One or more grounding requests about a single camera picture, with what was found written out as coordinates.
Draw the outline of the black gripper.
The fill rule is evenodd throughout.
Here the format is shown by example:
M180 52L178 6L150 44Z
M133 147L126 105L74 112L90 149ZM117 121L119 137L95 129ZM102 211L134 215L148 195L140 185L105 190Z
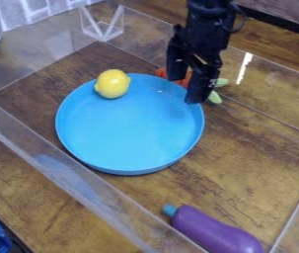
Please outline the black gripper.
M186 77L194 56L208 64L192 67L185 102L205 103L218 83L222 67L221 52L228 48L232 33L237 31L234 9L190 9L186 24L173 27L174 35L169 41L166 75L170 81Z

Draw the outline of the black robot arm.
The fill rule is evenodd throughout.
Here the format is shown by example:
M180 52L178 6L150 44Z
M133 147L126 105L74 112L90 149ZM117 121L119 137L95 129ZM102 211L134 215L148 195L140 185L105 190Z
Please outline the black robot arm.
M221 52L228 48L237 13L233 0L188 0L186 24L173 27L168 44L166 75L170 81L182 80L188 69L192 77L185 102L205 103L218 83L224 65Z

